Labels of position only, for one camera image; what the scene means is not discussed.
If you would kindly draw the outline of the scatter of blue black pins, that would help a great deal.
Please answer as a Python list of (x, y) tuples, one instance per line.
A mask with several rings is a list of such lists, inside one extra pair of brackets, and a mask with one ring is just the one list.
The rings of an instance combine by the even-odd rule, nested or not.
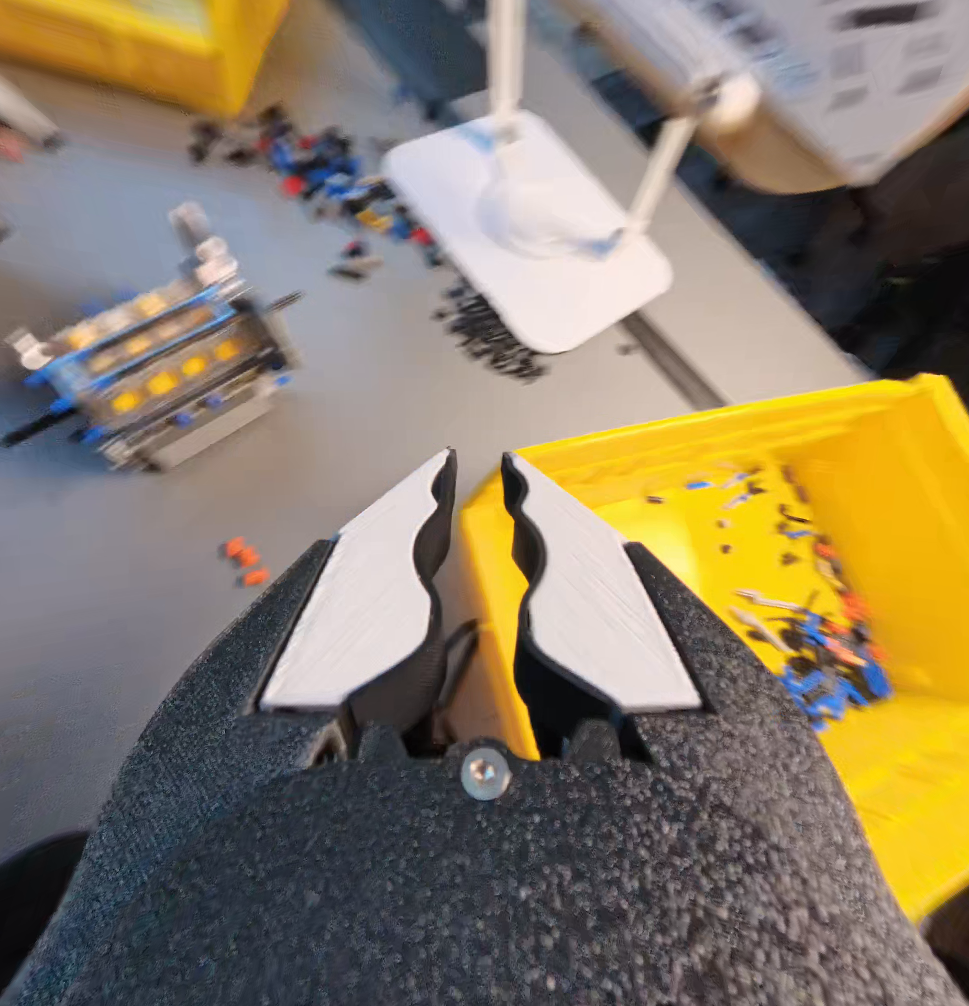
[(721, 461), (642, 490), (647, 548), (784, 686), (813, 730), (893, 695), (868, 606), (805, 484), (773, 456)]

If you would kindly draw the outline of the cluster of orange bushes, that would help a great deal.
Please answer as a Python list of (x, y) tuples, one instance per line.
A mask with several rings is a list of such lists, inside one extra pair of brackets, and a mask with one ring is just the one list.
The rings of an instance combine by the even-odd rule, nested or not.
[(270, 582), (271, 573), (260, 552), (243, 536), (222, 541), (216, 548), (216, 554), (230, 567), (236, 586), (260, 588)]

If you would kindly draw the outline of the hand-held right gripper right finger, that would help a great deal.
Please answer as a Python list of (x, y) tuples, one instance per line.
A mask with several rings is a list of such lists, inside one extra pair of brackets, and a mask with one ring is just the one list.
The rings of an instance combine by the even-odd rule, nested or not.
[(504, 454), (512, 556), (527, 586), (514, 682), (538, 748), (563, 748), (589, 720), (617, 734), (704, 697), (643, 584), (631, 541), (519, 454)]

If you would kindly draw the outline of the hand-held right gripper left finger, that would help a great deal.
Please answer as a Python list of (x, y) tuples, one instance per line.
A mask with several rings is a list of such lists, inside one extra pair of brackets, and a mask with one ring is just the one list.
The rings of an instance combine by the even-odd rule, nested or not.
[(446, 676), (434, 584), (452, 539), (457, 456), (442, 450), (345, 524), (277, 644), (263, 713), (345, 714), (405, 735)]

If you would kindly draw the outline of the white book stand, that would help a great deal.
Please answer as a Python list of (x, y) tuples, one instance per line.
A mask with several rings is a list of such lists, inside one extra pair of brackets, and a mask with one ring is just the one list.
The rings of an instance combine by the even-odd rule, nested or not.
[(674, 272), (651, 226), (692, 142), (766, 193), (873, 185), (830, 186), (828, 179), (827, 187), (807, 191), (765, 188), (766, 181), (817, 181), (818, 165), (770, 127), (745, 139), (714, 140), (703, 107), (680, 103), (603, 30), (600, 5), (570, 3), (666, 115), (629, 206), (523, 105), (526, 2), (486, 3), (488, 112), (403, 143), (384, 160), (388, 181), (454, 269), (517, 339), (547, 355), (576, 349), (667, 292)]

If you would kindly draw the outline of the large yellow plastic bin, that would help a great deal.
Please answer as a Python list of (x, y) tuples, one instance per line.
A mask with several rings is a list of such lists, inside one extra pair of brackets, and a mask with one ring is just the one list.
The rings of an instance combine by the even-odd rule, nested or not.
[(290, 1), (0, 1), (0, 58), (229, 118)]

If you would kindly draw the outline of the pile of coloured brick parts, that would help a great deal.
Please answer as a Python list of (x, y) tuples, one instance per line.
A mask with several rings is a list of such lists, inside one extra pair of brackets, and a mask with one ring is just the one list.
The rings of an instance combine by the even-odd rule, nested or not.
[(308, 220), (340, 228), (348, 239), (327, 270), (336, 279), (366, 282), (382, 265), (375, 239), (412, 247), (430, 270), (447, 265), (393, 184), (367, 170), (356, 139), (338, 125), (306, 132), (281, 103), (247, 119), (194, 119), (188, 156), (195, 166), (218, 159), (232, 167), (262, 167)]

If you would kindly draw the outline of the toy brick engine model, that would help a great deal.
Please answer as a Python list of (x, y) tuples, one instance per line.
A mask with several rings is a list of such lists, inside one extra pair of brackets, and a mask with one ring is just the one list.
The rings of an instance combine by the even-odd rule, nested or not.
[(113, 470), (165, 472), (271, 413), (301, 367), (282, 314), (302, 291), (265, 303), (201, 205), (169, 212), (185, 252), (175, 280), (85, 314), (52, 335), (6, 339), (47, 409), (0, 437), (13, 449), (66, 421), (72, 442)]

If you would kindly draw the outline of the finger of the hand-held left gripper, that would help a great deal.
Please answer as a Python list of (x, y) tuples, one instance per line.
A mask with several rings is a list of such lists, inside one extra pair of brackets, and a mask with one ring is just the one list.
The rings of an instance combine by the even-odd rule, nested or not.
[(58, 127), (13, 83), (0, 75), (0, 124), (38, 146), (57, 146)]

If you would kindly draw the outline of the grey desk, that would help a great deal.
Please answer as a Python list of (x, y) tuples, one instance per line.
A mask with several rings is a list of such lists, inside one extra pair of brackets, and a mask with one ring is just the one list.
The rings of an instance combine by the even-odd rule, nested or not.
[(330, 277), (341, 232), (262, 168), (191, 165), (174, 107), (0, 67), (66, 135), (0, 160), (0, 436), (45, 409), (4, 338), (154, 288), (180, 252), (168, 211), (198, 201), (302, 359), (273, 411), (166, 474), (106, 471), (68, 427), (0, 447), (0, 861), (89, 828), (151, 713), (250, 604), (220, 544), (272, 575), (445, 446), (466, 494), (505, 450), (693, 410), (629, 334), (603, 333), (533, 384), (468, 359), (431, 313), (446, 282), (410, 247), (360, 283)]

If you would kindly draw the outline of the pile of black pins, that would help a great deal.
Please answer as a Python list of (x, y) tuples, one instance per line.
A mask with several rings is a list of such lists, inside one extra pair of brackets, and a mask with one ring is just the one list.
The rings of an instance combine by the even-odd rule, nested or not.
[(443, 291), (432, 318), (468, 359), (493, 373), (532, 384), (549, 372), (541, 355), (517, 339), (491, 303), (464, 280)]

